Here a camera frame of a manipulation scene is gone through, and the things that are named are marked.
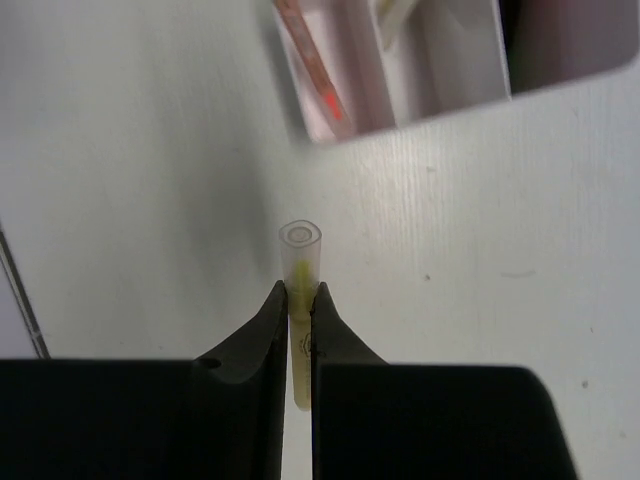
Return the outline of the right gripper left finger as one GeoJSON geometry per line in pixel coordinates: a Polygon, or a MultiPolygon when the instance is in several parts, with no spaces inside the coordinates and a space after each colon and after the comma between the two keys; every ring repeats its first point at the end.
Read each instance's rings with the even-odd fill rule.
{"type": "Polygon", "coordinates": [[[192,360],[5,360],[5,479],[277,479],[287,293],[192,360]]]}

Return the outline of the orange pink pencil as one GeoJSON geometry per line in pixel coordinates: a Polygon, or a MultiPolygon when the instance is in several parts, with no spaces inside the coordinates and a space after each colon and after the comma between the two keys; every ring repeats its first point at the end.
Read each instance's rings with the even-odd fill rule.
{"type": "Polygon", "coordinates": [[[351,121],[303,17],[298,1],[274,1],[302,64],[310,78],[316,100],[329,129],[336,139],[351,133],[351,121]]]}

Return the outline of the yellow stick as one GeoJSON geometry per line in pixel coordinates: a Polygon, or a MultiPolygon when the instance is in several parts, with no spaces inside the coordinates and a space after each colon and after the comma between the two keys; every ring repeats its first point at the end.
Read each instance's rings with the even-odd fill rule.
{"type": "Polygon", "coordinates": [[[319,286],[322,232],[308,220],[279,230],[283,280],[288,298],[294,402],[311,410],[311,310],[319,286]]]}

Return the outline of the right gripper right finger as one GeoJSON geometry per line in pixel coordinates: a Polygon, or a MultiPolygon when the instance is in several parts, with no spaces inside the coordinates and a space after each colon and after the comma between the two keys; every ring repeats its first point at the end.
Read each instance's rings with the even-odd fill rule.
{"type": "Polygon", "coordinates": [[[312,310],[317,479],[573,479],[553,401],[519,366],[391,364],[341,319],[326,284],[312,310]]]}

